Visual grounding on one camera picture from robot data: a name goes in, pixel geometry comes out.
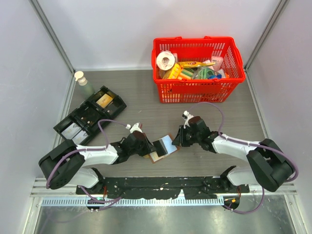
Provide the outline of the brown leather card holder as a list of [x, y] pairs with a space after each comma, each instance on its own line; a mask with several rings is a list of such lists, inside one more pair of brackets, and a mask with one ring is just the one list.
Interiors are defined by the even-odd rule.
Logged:
[[179, 146], [173, 145], [173, 137], [171, 134], [165, 135], [154, 141], [153, 145], [155, 146], [156, 151], [143, 156], [145, 159], [149, 159], [152, 163], [157, 163], [179, 150]]

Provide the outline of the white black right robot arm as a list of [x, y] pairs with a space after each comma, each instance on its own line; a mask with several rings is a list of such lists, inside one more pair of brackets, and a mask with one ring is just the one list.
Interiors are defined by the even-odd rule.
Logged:
[[205, 151], [248, 162], [247, 168], [231, 166], [220, 176], [220, 187], [227, 193], [244, 184], [258, 184], [267, 191], [275, 192], [295, 172], [295, 167], [281, 154], [274, 141], [266, 138], [261, 142], [248, 142], [229, 138], [211, 131], [199, 116], [187, 119], [179, 127], [172, 144], [180, 147], [198, 144]]

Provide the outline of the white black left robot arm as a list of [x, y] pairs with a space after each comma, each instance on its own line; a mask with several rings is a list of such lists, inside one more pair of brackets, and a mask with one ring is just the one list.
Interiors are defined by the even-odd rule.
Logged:
[[104, 189], [103, 176], [88, 166], [120, 164], [133, 155], [145, 156], [155, 151], [156, 147], [140, 131], [108, 146], [82, 146], [65, 140], [39, 160], [39, 167], [46, 178], [47, 189], [73, 184], [99, 194]]

